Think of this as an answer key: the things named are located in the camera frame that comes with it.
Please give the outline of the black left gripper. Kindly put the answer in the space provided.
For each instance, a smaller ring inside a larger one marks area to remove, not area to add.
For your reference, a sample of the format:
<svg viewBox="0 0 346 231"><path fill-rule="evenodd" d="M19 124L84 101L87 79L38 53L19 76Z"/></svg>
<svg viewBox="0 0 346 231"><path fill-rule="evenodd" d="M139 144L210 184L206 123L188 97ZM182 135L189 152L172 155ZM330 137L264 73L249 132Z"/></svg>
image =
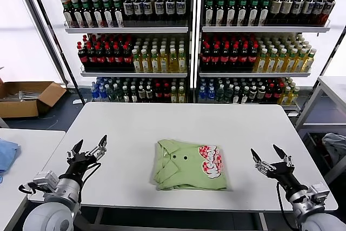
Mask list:
<svg viewBox="0 0 346 231"><path fill-rule="evenodd" d="M99 144L87 153L80 153L83 139L76 143L70 151L67 151L67 163L69 165L63 174L64 179L72 179L81 182L87 168L101 159L107 151L107 135L104 135Z"/></svg>

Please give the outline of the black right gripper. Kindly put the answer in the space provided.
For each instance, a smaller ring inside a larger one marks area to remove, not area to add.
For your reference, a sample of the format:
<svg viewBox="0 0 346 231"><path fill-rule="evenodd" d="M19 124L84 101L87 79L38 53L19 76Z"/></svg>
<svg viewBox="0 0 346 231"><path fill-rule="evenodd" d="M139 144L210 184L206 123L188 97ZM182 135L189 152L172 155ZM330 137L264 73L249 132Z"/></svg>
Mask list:
<svg viewBox="0 0 346 231"><path fill-rule="evenodd" d="M294 177L293 171L295 166L291 156L287 155L285 151L277 145L273 144L272 146L281 161L272 164L262 161L259 155L251 148L250 151L255 162L255 168L266 177L277 180L283 187L286 196L293 196L301 190L308 190L307 186L301 184L297 178Z"/></svg>

